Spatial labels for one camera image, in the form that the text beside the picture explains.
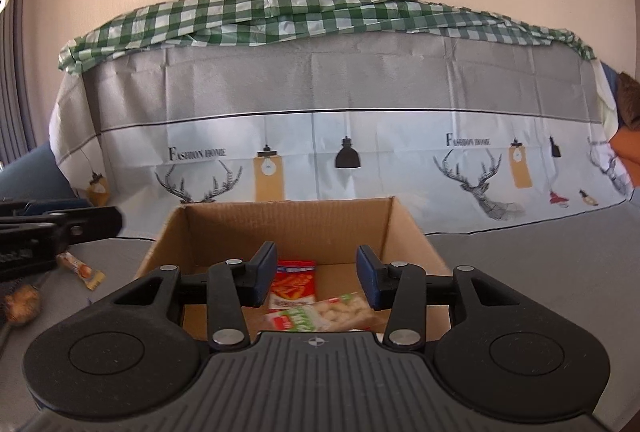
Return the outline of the green white puffed snack pack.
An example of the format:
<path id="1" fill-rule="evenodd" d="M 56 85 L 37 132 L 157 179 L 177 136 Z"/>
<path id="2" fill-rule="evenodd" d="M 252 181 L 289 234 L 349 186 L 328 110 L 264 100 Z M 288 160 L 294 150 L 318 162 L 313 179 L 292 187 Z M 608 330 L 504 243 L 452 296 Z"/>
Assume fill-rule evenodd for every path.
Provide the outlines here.
<path id="1" fill-rule="evenodd" d="M 343 332 L 370 329 L 378 317 L 362 295 L 348 293 L 275 311 L 267 321 L 273 330 L 282 332 Z"/>

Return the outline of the red long snack bag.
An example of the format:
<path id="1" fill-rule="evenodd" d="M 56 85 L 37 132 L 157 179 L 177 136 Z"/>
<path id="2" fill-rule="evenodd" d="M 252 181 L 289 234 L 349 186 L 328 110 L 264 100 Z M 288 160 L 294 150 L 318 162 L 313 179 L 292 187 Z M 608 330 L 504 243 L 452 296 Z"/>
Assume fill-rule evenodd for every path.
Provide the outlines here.
<path id="1" fill-rule="evenodd" d="M 269 311 L 314 304 L 317 301 L 316 269 L 314 261 L 279 259 L 270 285 Z"/>

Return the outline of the brown cracker bag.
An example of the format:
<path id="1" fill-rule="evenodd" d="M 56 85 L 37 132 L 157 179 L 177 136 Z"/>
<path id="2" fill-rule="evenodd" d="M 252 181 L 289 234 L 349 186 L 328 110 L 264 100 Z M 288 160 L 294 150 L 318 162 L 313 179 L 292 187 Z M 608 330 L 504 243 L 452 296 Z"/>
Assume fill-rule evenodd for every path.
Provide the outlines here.
<path id="1" fill-rule="evenodd" d="M 40 292 L 34 285 L 21 285 L 4 297 L 2 309 L 12 327 L 25 326 L 41 313 Z"/>

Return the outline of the yellow orange snack bar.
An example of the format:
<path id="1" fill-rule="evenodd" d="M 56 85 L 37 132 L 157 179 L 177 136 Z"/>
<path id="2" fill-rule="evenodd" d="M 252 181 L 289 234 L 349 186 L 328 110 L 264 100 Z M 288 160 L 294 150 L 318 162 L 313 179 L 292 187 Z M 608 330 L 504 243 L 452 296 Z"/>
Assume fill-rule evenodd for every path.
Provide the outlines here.
<path id="1" fill-rule="evenodd" d="M 92 268 L 70 252 L 58 254 L 56 260 L 62 267 L 72 271 L 90 291 L 96 290 L 104 282 L 105 275 L 102 271 Z"/>

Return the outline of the dark blue sofa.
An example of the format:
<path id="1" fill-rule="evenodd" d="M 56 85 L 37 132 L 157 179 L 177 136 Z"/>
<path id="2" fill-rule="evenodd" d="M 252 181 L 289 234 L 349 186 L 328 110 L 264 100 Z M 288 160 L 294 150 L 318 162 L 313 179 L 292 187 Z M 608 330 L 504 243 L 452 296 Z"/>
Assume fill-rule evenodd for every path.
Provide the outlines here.
<path id="1" fill-rule="evenodd" d="M 1 203 L 13 203 L 21 215 L 40 215 L 90 207 L 75 195 L 56 165 L 49 144 L 13 161 L 1 171 Z"/>

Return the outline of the brown cardboard box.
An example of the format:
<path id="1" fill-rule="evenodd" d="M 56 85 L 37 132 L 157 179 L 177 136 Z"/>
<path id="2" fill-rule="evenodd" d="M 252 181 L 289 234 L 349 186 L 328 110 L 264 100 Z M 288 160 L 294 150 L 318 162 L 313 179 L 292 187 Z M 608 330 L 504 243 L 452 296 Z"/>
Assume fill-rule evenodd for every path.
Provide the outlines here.
<path id="1" fill-rule="evenodd" d="M 449 271 L 400 202 L 378 198 L 184 205 L 171 213 L 138 273 L 166 264 L 204 273 L 225 259 L 250 259 L 266 241 L 281 259 L 316 263 L 320 300 L 359 291 L 361 244 L 384 263 L 416 264 L 431 275 Z"/>

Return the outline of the grey deer print cloth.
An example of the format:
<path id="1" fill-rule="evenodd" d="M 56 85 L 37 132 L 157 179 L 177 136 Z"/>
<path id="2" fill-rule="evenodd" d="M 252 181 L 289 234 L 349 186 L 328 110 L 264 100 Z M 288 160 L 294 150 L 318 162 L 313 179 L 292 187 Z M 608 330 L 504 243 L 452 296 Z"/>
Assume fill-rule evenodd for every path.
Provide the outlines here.
<path id="1" fill-rule="evenodd" d="M 600 62 L 560 44 L 404 33 L 137 51 L 63 80 L 70 185 L 133 236 L 186 203 L 397 199 L 424 233 L 600 212 L 631 179 Z"/>

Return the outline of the orange cushion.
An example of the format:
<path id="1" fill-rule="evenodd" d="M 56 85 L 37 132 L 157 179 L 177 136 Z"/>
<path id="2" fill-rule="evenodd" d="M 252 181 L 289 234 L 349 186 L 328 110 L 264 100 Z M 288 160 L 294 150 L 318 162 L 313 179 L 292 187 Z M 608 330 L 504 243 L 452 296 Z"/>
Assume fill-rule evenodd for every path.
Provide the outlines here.
<path id="1" fill-rule="evenodd" d="M 610 140 L 610 145 L 616 155 L 622 160 L 631 184 L 640 186 L 640 132 L 620 126 Z"/>

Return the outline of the green checkered cloth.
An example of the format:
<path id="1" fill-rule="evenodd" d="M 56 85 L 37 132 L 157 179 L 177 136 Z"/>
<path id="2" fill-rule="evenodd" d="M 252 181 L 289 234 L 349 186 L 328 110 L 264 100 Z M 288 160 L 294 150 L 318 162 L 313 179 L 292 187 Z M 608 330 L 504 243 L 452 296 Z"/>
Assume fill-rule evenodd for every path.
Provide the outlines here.
<path id="1" fill-rule="evenodd" d="M 70 40 L 58 69 L 80 75 L 126 54 L 169 46 L 259 47 L 334 34 L 428 34 L 596 55 L 574 32 L 504 14 L 420 0 L 172 0 L 143 6 Z"/>

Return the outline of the brown blanket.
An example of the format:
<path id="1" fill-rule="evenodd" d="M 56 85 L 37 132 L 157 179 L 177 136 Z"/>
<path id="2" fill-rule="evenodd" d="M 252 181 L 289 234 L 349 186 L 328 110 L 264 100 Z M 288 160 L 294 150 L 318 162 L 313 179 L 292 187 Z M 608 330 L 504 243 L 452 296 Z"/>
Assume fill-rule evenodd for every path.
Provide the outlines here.
<path id="1" fill-rule="evenodd" d="M 626 73 L 617 75 L 616 102 L 623 123 L 632 131 L 640 129 L 640 83 Z"/>

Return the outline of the grey curtain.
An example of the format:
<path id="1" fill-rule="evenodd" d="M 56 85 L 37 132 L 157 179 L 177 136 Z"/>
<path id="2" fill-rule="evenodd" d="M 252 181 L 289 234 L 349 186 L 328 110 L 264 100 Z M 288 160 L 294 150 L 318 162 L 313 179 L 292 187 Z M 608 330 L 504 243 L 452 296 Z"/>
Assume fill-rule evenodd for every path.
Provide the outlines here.
<path id="1" fill-rule="evenodd" d="M 23 2 L 6 0 L 1 11 L 1 163 L 36 147 L 26 89 Z"/>

